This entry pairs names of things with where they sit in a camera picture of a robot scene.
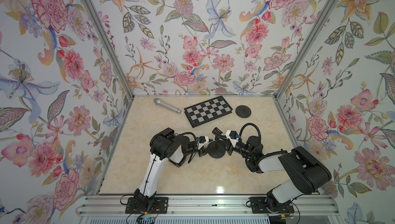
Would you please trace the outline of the black microphone stand pole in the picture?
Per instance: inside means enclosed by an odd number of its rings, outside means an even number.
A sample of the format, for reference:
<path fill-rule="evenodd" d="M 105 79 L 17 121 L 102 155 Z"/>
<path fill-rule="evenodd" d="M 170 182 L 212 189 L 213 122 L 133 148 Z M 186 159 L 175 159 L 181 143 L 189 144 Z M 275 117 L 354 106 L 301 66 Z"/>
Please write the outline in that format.
<path fill-rule="evenodd" d="M 215 151 L 218 151 L 218 148 L 219 148 L 218 141 L 219 141 L 219 137 L 216 136 L 216 137 L 215 137 L 215 142 L 216 142 L 216 144 L 215 144 Z"/>

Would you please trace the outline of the black microphone clip holder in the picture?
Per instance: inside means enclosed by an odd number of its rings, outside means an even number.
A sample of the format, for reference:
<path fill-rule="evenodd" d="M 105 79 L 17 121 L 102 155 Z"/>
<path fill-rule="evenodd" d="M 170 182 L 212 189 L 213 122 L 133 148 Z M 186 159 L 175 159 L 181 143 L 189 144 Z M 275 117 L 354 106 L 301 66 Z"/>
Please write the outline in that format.
<path fill-rule="evenodd" d="M 221 130 L 219 130 L 217 127 L 215 127 L 212 131 L 212 133 L 216 136 L 216 137 L 222 137 L 223 136 L 223 132 Z"/>

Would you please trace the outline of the black round stand base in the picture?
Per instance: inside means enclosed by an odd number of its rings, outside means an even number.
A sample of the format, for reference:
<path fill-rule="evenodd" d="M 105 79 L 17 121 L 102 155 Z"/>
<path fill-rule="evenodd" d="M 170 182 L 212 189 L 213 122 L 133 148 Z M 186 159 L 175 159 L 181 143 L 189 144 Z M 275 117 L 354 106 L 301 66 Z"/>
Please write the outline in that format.
<path fill-rule="evenodd" d="M 207 153 L 214 159 L 220 159 L 225 155 L 226 149 L 220 142 L 213 141 L 208 145 Z"/>

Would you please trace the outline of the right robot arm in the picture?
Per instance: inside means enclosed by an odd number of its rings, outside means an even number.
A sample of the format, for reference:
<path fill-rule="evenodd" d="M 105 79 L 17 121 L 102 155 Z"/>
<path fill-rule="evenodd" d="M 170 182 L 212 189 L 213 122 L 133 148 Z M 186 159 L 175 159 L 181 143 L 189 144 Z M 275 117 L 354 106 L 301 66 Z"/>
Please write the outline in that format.
<path fill-rule="evenodd" d="M 212 133 L 216 138 L 208 146 L 211 157 L 221 158 L 225 153 L 231 155 L 236 152 L 244 158 L 246 167 L 252 173 L 287 173 L 289 180 L 266 194 L 266 208 L 273 213 L 299 196 L 312 194 L 332 178 L 329 170 L 303 147 L 295 147 L 289 152 L 280 150 L 263 154 L 261 135 L 251 136 L 247 143 L 243 143 L 234 130 L 228 130 L 224 135 L 215 128 Z"/>

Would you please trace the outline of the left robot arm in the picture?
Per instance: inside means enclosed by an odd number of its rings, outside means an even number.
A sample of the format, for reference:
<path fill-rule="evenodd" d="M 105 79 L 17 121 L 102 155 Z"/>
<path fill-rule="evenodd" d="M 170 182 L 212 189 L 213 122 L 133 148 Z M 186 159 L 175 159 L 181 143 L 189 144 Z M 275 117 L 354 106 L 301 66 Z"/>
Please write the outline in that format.
<path fill-rule="evenodd" d="M 133 197 L 141 206 L 148 206 L 157 192 L 157 185 L 166 162 L 177 167 L 191 163 L 197 153 L 205 155 L 205 149 L 212 140 L 207 136 L 196 136 L 192 132 L 175 133 L 166 128 L 154 135 L 150 145 L 150 162 L 142 184 Z"/>

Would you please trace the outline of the silver handheld microphone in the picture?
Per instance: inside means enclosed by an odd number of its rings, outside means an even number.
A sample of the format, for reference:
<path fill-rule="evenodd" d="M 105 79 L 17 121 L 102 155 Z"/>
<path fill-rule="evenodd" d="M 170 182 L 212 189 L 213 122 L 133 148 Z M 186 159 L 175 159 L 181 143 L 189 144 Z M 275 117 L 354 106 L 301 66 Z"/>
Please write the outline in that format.
<path fill-rule="evenodd" d="M 163 100 L 160 99 L 160 98 L 155 98 L 155 99 L 154 99 L 154 103 L 155 103 L 156 105 L 162 106 L 162 107 L 164 107 L 164 108 L 166 108 L 166 109 L 168 109 L 168 110 L 171 110 L 171 111 L 173 111 L 173 112 L 175 112 L 175 113 L 178 113 L 178 114 L 180 114 L 180 113 L 182 112 L 180 109 L 178 109 L 178 108 L 172 106 L 172 105 L 169 104 L 169 103 L 166 103 L 165 101 L 163 101 Z"/>

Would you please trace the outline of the black round disc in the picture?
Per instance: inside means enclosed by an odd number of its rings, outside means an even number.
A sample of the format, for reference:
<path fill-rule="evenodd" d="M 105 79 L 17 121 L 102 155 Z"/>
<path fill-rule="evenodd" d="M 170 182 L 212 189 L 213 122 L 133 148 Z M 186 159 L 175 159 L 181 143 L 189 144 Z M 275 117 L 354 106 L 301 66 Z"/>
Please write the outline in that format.
<path fill-rule="evenodd" d="M 251 116 L 252 111 L 248 106 L 240 105 L 235 109 L 236 115 L 240 118 L 248 118 Z"/>

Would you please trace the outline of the black white chessboard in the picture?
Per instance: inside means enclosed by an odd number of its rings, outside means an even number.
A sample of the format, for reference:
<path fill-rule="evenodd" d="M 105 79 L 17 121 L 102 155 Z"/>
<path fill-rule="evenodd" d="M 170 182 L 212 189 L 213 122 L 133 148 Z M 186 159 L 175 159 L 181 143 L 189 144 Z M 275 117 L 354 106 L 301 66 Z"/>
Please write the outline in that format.
<path fill-rule="evenodd" d="M 184 113 L 193 128 L 214 121 L 232 113 L 232 107 L 218 96 L 184 108 Z"/>

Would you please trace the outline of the aluminium front rail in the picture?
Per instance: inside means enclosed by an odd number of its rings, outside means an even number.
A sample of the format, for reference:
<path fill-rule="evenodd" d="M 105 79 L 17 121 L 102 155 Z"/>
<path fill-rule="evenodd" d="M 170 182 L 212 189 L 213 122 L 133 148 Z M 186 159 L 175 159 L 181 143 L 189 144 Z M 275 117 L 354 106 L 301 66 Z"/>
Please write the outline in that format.
<path fill-rule="evenodd" d="M 342 224 L 334 201 L 323 195 L 299 197 L 270 213 L 250 195 L 159 195 L 151 211 L 130 210 L 119 195 L 87 197 L 77 208 L 80 224 Z"/>

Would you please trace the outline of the left aluminium corner post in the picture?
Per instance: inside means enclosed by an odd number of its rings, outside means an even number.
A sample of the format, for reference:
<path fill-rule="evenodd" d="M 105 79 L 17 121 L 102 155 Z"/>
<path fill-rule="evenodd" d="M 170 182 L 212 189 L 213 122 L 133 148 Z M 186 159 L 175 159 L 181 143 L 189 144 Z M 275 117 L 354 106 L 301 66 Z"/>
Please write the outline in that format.
<path fill-rule="evenodd" d="M 121 82 L 124 92 L 133 101 L 133 99 L 134 99 L 133 91 L 131 90 L 131 88 L 129 86 L 129 83 L 128 83 L 126 76 L 121 68 L 121 65 L 120 65 L 118 57 L 115 53 L 115 50 L 111 44 L 110 39 L 107 36 L 106 30 L 103 27 L 103 24 L 101 22 L 99 14 L 98 14 L 92 0 L 81 0 L 81 1 L 82 1 L 82 4 L 86 7 L 88 16 L 91 19 L 91 22 L 97 31 L 97 36 L 99 37 L 106 53 L 108 54 L 108 56 L 110 58 L 110 61 L 112 62 L 113 66 L 115 68 L 116 73 L 119 76 L 119 80 Z"/>

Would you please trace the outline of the aluminium corner post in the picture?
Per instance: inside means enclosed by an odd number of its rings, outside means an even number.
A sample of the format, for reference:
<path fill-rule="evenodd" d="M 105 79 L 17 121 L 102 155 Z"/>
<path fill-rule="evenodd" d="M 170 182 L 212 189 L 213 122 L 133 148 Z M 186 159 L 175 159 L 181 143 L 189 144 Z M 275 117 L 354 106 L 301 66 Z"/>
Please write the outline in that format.
<path fill-rule="evenodd" d="M 297 54 L 290 70 L 288 71 L 280 89 L 277 92 L 277 95 L 274 97 L 275 101 L 279 101 L 282 96 L 285 95 L 286 89 L 291 83 L 294 74 L 297 72 L 300 64 L 302 63 L 303 59 L 305 58 L 306 54 L 308 53 L 310 47 L 314 44 L 314 41 L 317 39 L 318 34 L 324 28 L 331 12 L 336 7 L 336 4 L 339 0 L 327 0 L 323 9 L 322 14 L 318 17 L 317 22 L 312 27 L 311 31 L 309 32 L 308 36 L 306 37 L 305 42 L 303 43 L 300 52 Z"/>
<path fill-rule="evenodd" d="M 103 24 L 101 22 L 99 14 L 98 14 L 92 0 L 81 0 L 81 1 L 82 1 L 82 4 L 86 7 L 88 16 L 91 19 L 91 22 L 97 31 L 97 36 L 99 37 L 106 53 L 108 54 L 108 56 L 110 58 L 110 61 L 112 62 L 113 66 L 115 68 L 116 73 L 119 76 L 119 80 L 121 82 L 124 92 L 133 101 L 133 99 L 134 99 L 133 91 L 131 90 L 131 88 L 129 86 L 129 83 L 128 83 L 126 76 L 121 68 L 121 65 L 120 65 L 118 57 L 115 53 L 115 50 L 111 44 L 110 39 L 107 36 L 106 30 L 103 27 Z"/>

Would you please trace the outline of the right aluminium corner post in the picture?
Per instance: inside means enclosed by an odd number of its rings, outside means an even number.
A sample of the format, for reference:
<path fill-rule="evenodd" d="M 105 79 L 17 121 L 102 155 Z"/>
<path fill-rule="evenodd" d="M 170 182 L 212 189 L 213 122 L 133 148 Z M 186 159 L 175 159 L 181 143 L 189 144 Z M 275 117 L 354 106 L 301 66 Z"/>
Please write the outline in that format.
<path fill-rule="evenodd" d="M 322 14 L 318 17 L 317 22 L 312 27 L 311 31 L 309 32 L 308 36 L 306 37 L 305 42 L 303 43 L 300 52 L 297 54 L 290 70 L 288 71 L 280 89 L 277 92 L 277 95 L 274 97 L 275 101 L 279 101 L 282 96 L 285 95 L 286 89 L 291 83 L 294 74 L 297 72 L 300 64 L 302 63 L 303 59 L 305 58 L 306 54 L 308 53 L 310 47 L 314 44 L 314 41 L 317 39 L 318 34 L 324 28 L 331 12 L 336 7 L 336 4 L 339 0 L 327 0 L 323 9 Z"/>

